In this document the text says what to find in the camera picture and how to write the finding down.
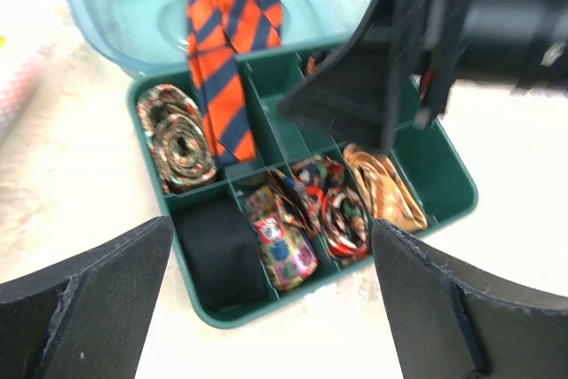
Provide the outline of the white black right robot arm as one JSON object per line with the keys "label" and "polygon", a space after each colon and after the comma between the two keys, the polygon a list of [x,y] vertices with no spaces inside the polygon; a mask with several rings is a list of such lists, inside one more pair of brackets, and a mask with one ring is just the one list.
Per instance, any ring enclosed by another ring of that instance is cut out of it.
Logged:
{"label": "white black right robot arm", "polygon": [[278,104],[278,113],[379,152],[420,79],[414,125],[446,110],[457,80],[567,86],[567,0],[371,0],[351,38]]}

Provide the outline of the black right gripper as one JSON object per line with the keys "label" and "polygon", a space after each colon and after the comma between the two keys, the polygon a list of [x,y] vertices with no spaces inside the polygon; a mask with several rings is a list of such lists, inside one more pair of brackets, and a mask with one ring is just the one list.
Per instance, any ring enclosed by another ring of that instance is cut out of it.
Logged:
{"label": "black right gripper", "polygon": [[420,80],[414,126],[446,111],[462,54],[471,0],[371,0],[349,43],[332,51],[279,102],[278,114],[378,153],[390,151],[398,125],[399,83],[430,54]]}

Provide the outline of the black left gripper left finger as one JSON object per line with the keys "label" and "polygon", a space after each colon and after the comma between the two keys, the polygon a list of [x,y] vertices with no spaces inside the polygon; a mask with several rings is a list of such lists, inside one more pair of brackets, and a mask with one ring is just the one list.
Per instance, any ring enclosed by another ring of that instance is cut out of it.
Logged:
{"label": "black left gripper left finger", "polygon": [[174,228],[155,217],[1,285],[3,378],[135,376]]}

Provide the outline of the orange navy striped tie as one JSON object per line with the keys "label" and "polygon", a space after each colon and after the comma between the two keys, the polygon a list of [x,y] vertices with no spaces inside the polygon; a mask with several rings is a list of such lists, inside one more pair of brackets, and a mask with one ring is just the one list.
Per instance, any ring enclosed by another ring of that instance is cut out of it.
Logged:
{"label": "orange navy striped tie", "polygon": [[236,55],[281,44],[280,0],[187,0],[187,61],[220,168],[255,159]]}

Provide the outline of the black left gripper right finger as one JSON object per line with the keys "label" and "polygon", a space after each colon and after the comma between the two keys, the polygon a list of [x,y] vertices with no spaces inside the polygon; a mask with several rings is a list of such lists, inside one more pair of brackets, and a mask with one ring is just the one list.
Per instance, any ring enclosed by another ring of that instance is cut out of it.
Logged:
{"label": "black left gripper right finger", "polygon": [[565,378],[567,299],[431,247],[386,220],[372,247],[405,378]]}

